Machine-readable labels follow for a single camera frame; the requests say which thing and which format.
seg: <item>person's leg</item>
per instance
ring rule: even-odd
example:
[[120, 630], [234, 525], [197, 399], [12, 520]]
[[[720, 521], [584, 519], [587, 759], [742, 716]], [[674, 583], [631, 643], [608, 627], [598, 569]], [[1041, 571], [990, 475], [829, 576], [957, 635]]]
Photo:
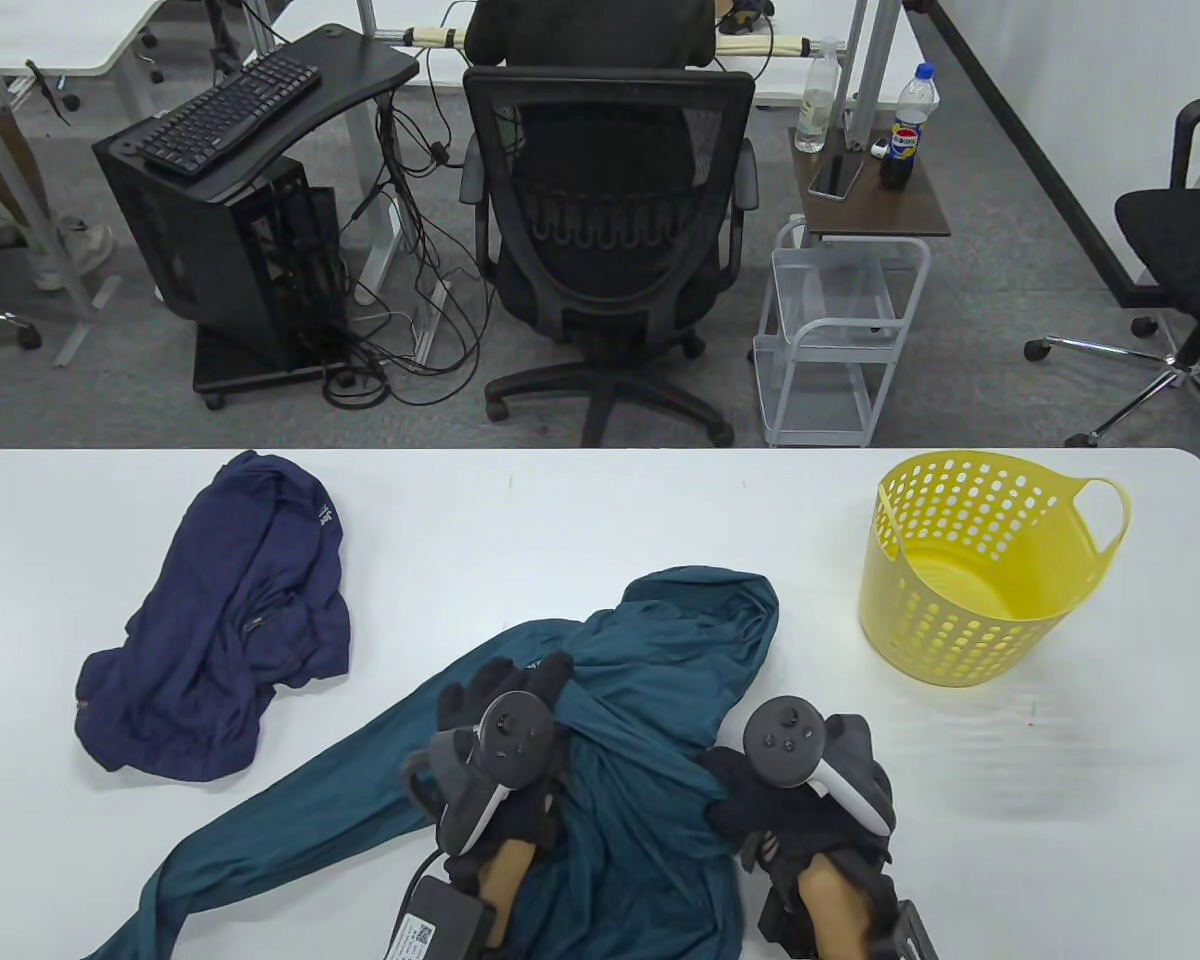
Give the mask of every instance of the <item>person's leg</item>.
[[[8, 148], [10, 155], [14, 157], [14, 163], [26, 180], [26, 186], [32, 191], [32, 197], [36, 197], [41, 211], [52, 221], [52, 211], [50, 206], [48, 206], [48, 194], [44, 191], [44, 179], [41, 175], [40, 164], [36, 163], [32, 148], [28, 143], [28, 138], [18, 128], [18, 120], [14, 119], [14, 114], [11, 110], [0, 110], [0, 138], [5, 142], [5, 146]], [[56, 266], [53, 265], [52, 257], [36, 236], [36, 233], [30, 229], [28, 216], [23, 214], [18, 200], [12, 194], [12, 191], [10, 191], [10, 185], [5, 182], [5, 176], [1, 172], [0, 202], [26, 241], [26, 254], [30, 266], [32, 266], [32, 282], [42, 292], [62, 289], [62, 278]], [[102, 264], [102, 260], [112, 256], [112, 251], [115, 248], [115, 238], [112, 236], [110, 227], [88, 227], [88, 224], [84, 224], [78, 218], [60, 218], [56, 222], [56, 229], [59, 230], [62, 246], [74, 264], [76, 271], [82, 275]]]

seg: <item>keyboard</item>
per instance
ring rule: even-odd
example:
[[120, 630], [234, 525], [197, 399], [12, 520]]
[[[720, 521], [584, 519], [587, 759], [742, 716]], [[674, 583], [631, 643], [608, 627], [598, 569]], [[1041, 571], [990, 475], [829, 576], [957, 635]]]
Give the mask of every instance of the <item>keyboard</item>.
[[167, 173], [198, 178], [318, 83], [319, 68], [271, 52], [169, 110], [138, 140], [138, 155]]

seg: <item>small side table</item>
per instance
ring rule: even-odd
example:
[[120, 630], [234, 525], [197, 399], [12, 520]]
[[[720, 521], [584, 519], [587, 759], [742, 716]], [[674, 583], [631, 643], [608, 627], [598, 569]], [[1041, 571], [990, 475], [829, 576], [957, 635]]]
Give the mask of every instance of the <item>small side table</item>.
[[[952, 235], [919, 160], [907, 187], [893, 192], [880, 187], [880, 161], [868, 156], [848, 197], [821, 200], [809, 184], [828, 156], [792, 146], [804, 214], [774, 238], [752, 347], [770, 448], [870, 444], [928, 280], [932, 257], [922, 238]], [[887, 280], [898, 268], [914, 276], [901, 311]]]

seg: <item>floor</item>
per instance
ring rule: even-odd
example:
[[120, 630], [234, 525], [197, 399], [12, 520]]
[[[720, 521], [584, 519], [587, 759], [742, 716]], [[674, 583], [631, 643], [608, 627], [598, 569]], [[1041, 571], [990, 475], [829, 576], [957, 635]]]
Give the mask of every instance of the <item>floor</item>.
[[[166, 82], [152, 88], [158, 104], [174, 106], [210, 82], [208, 28], [192, 19], [198, 5], [170, 0], [155, 24], [155, 52]], [[878, 445], [1040, 445], [1087, 430], [1132, 396], [1148, 372], [1054, 356], [1040, 365], [1022, 360], [1022, 342], [1044, 332], [1135, 343], [1132, 314], [1115, 306], [1079, 244], [1054, 211], [1015, 148], [958, 67], [932, 24], [914, 19], [920, 47], [937, 64], [942, 106], [925, 132], [924, 157], [946, 206], [953, 238], [932, 245], [929, 287], [880, 420]], [[73, 323], [62, 294], [30, 288], [19, 252], [0, 253], [0, 302], [24, 312], [44, 332], [46, 348], [23, 353], [0, 334], [0, 448], [570, 448], [577, 443], [582, 401], [512, 403], [500, 424], [485, 419], [480, 385], [494, 376], [570, 358], [568, 348], [538, 337], [494, 306], [470, 388], [443, 404], [409, 408], [389, 401], [374, 410], [342, 412], [322, 402], [316, 385], [296, 385], [230, 398], [210, 412], [190, 390], [194, 329], [152, 298], [146, 266], [112, 200], [92, 142], [124, 126], [107, 83], [73, 82], [83, 98], [70, 127], [35, 98], [20, 122], [41, 160], [56, 209], [101, 220], [116, 230], [119, 247], [101, 275], [122, 283], [89, 334], [73, 364], [53, 368], [52, 358]], [[402, 96], [428, 136], [442, 125], [426, 92]], [[462, 97], [440, 104], [463, 145], [469, 132]], [[738, 445], [760, 445], [760, 413], [751, 366], [745, 359], [764, 293], [768, 250], [778, 227], [798, 206], [786, 128], [786, 110], [755, 110], [761, 208], [746, 221], [746, 254], [737, 286], [720, 298], [700, 330], [708, 350], [697, 361], [676, 355], [668, 374], [715, 402], [737, 430]], [[338, 190], [343, 215], [356, 205], [347, 133], [330, 122], [295, 148], [313, 184]], [[472, 241], [472, 220], [455, 204], [457, 174], [440, 172], [416, 186], [422, 210], [455, 236]], [[362, 224], [348, 230], [349, 257], [364, 256]], [[452, 244], [446, 265], [462, 264]], [[391, 307], [413, 311], [409, 284], [395, 271], [386, 290]], [[458, 276], [462, 302], [480, 310], [476, 284]], [[404, 349], [407, 329], [396, 323], [388, 343]], [[434, 360], [454, 356], [444, 334]], [[400, 374], [392, 386], [426, 398], [452, 389], [454, 378], [414, 380]], [[1200, 456], [1200, 416], [1194, 398], [1170, 392], [1111, 434], [1111, 443], [1172, 445]], [[678, 448], [702, 445], [692, 425], [635, 407], [619, 407], [606, 434], [610, 445]]]

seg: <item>water bottle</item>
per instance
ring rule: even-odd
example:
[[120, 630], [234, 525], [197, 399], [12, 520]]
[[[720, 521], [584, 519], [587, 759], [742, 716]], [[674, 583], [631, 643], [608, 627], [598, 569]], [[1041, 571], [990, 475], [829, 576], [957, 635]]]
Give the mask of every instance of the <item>water bottle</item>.
[[827, 146], [832, 125], [832, 107], [836, 102], [839, 60], [836, 37], [818, 42], [818, 55], [809, 64], [805, 96], [800, 100], [800, 119], [796, 120], [796, 150], [816, 154]]

